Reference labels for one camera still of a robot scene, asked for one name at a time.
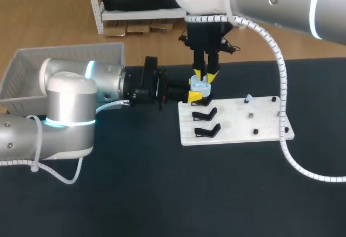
white fixture plate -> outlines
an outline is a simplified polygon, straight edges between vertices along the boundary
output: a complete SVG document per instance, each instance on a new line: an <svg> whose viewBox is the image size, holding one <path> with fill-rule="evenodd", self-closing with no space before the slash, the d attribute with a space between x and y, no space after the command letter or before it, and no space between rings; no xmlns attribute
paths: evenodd
<svg viewBox="0 0 346 237"><path fill-rule="evenodd" d="M190 103L178 104L180 137L183 146L211 145L242 142L263 142L279 140L280 98L273 102L270 97L256 97L249 103L244 98L212 100L208 107L192 106ZM212 121L194 121L192 112L209 114L216 107L217 114ZM221 130L214 138L196 137L195 128L212 130L220 123ZM286 117L286 140L293 140L294 132Z"/></svg>

black clamp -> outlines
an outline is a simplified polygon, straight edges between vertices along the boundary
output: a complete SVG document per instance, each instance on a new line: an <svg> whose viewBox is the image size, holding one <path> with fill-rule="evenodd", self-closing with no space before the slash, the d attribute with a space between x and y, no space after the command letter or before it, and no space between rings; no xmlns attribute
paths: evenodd
<svg viewBox="0 0 346 237"><path fill-rule="evenodd" d="M196 134L196 137L214 138L220 130L221 130L221 125L218 123L217 125L215 125L213 130L205 130L202 128L195 128L195 134Z"/></svg>
<svg viewBox="0 0 346 237"><path fill-rule="evenodd" d="M208 97L204 97L199 101L191 103L192 106L204 106L207 107L210 105L211 101L214 99L214 95L210 94Z"/></svg>
<svg viewBox="0 0 346 237"><path fill-rule="evenodd" d="M210 122L214 116L217 114L217 108L214 107L210 114L202 114L197 111L192 112L192 116L194 118L194 121L207 121Z"/></svg>

white plastic basket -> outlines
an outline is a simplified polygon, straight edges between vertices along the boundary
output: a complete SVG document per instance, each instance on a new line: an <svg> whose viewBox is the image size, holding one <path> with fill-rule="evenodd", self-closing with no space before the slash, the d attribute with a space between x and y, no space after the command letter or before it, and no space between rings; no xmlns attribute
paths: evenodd
<svg viewBox="0 0 346 237"><path fill-rule="evenodd" d="M45 115L46 96L41 93L38 73L49 57L96 60L125 66L124 44L89 44L18 49L0 85L0 104L14 115Z"/></svg>

metal screw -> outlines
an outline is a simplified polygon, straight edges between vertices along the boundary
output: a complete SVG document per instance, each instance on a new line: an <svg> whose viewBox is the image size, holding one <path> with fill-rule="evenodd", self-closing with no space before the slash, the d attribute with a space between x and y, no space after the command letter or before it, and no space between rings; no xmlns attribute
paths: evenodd
<svg viewBox="0 0 346 237"><path fill-rule="evenodd" d="M275 5L279 2L279 0L269 0L270 5Z"/></svg>

white shelf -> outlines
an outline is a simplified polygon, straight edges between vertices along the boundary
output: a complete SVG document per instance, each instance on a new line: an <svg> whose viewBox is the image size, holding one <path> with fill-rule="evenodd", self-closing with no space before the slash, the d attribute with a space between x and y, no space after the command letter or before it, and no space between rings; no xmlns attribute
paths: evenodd
<svg viewBox="0 0 346 237"><path fill-rule="evenodd" d="M155 11L106 11L103 3L90 0L99 34L103 34L103 21L123 21L132 19L174 19L184 18L187 13L183 9L163 9Z"/></svg>
<svg viewBox="0 0 346 237"><path fill-rule="evenodd" d="M130 19L174 19L187 15L183 9L163 9L154 11L106 11L101 13L103 21L122 21Z"/></svg>

